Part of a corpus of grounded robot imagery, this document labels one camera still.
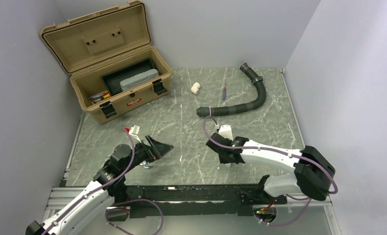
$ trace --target toolbox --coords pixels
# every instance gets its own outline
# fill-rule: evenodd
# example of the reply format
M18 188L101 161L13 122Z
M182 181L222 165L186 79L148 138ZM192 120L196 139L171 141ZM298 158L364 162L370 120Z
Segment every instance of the toolbox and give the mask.
M145 4L132 1L66 23L45 27L41 37L71 74L71 84L83 111L103 124L119 115L170 93L172 69L152 42ZM120 81L112 74L131 77L156 69L159 75L135 87L118 91ZM93 103L90 97L114 90L111 97Z

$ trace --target red logo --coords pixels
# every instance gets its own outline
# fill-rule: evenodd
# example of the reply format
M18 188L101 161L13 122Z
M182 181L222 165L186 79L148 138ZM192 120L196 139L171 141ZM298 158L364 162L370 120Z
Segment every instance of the red logo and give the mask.
M142 98L135 99L135 100L131 101L130 103L128 103L127 106L133 105L133 104L139 102L140 100L142 100Z

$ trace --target white wall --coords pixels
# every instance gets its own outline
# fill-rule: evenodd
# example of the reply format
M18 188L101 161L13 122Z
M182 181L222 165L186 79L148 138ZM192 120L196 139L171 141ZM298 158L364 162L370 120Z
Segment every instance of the white wall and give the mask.
M68 19L126 0L56 0ZM153 44L172 67L284 68L320 0L145 0Z
M52 0L0 0L0 235L41 221L78 126L69 79L39 38L63 20Z
M286 83L306 144L336 168L343 234L387 234L387 0L322 0Z

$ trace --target toolbox latch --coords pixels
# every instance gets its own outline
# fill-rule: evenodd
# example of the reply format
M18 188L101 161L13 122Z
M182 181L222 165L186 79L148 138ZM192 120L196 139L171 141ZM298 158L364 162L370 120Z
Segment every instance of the toolbox latch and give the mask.
M159 79L159 80L153 82L153 91L157 95L161 95L161 94L167 92L168 90L163 86L162 80Z
M108 101L100 105L101 111L104 113L105 118L111 118L116 115L116 110L113 107L113 104Z

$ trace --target marble surface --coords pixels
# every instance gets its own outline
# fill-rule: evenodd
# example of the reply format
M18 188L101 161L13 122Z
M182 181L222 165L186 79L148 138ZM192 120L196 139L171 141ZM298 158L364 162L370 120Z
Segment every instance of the marble surface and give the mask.
M245 114L219 117L220 125L230 124L233 135L281 148L303 148L295 117L279 69L255 69L264 78L267 99L263 107ZM222 100L222 86L227 98ZM199 82L198 95L191 93ZM209 149L203 119L196 115L199 106L222 107L250 102L256 89L238 68L176 68L172 92L128 112L104 125L85 115L73 154L67 186L85 186L103 166L106 155L121 143L129 144L123 127L139 125L139 137L151 135L174 149L151 169L136 167L126 174L127 185L186 185L257 183L265 174L282 174L260 164L219 164L218 155ZM211 122L209 133L215 131Z

